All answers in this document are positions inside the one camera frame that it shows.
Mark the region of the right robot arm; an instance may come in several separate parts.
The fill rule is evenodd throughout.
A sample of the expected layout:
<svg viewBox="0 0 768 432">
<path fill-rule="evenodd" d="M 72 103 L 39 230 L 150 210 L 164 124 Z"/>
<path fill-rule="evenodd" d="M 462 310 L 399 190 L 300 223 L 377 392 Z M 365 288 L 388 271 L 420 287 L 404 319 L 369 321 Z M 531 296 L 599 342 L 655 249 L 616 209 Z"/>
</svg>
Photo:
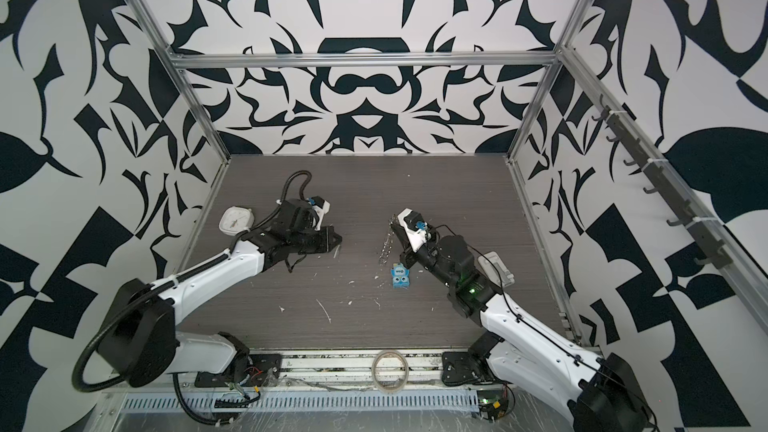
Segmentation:
<svg viewBox="0 0 768 432">
<path fill-rule="evenodd" d="M 454 309 L 484 330 L 470 353 L 494 379 L 523 389 L 576 431 L 655 431 L 657 418 L 631 366 L 566 339 L 526 312 L 503 289 L 502 271 L 483 272 L 486 254 L 454 232 L 440 234 L 411 209 L 391 220 L 400 259 L 447 288 Z"/>
</svg>

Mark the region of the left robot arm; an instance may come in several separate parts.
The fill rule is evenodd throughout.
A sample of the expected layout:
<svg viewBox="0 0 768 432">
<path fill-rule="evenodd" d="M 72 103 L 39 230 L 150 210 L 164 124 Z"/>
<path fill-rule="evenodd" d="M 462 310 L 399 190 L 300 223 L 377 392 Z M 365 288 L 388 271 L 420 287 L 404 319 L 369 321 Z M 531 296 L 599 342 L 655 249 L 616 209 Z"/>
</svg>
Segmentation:
<svg viewBox="0 0 768 432">
<path fill-rule="evenodd" d="M 223 220 L 232 239 L 217 255 L 179 273 L 145 283 L 132 279 L 116 293 L 100 329 L 76 359 L 71 385 L 80 393 L 95 393 L 126 383 L 143 387 L 170 376 L 184 413 L 211 427 L 233 422 L 232 416 L 196 412 L 184 399 L 181 375 L 196 373 L 216 378 L 240 395 L 226 406 L 247 407 L 261 398 L 249 393 L 256 370 L 249 348 L 234 335 L 182 333 L 178 325 L 193 311 L 233 286 L 276 265 L 288 271 L 310 255 L 333 251 L 342 238 L 323 219 L 329 201 L 309 197 L 308 170 L 292 173 L 284 182 L 275 208 L 260 221 L 236 218 L 231 207 Z"/>
</svg>

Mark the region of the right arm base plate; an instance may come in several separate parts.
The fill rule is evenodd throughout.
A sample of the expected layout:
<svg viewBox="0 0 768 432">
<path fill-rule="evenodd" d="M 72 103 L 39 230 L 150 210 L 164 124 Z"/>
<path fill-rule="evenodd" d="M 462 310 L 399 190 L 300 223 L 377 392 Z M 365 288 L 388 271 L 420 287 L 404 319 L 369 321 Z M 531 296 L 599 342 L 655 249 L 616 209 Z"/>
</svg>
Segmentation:
<svg viewBox="0 0 768 432">
<path fill-rule="evenodd" d="M 488 355 L 473 351 L 448 351 L 441 354 L 440 380 L 446 387 L 490 385 L 498 382 L 488 365 Z"/>
</svg>

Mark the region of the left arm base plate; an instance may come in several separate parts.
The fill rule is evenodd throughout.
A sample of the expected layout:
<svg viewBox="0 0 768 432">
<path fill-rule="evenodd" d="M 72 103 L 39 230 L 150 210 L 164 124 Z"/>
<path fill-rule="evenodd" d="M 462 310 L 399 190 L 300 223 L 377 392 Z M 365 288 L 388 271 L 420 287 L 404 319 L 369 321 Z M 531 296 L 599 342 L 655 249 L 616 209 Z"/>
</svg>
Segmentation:
<svg viewBox="0 0 768 432">
<path fill-rule="evenodd" d="M 279 353 L 251 354 L 246 362 L 242 387 L 270 387 L 279 382 L 283 356 Z"/>
</svg>

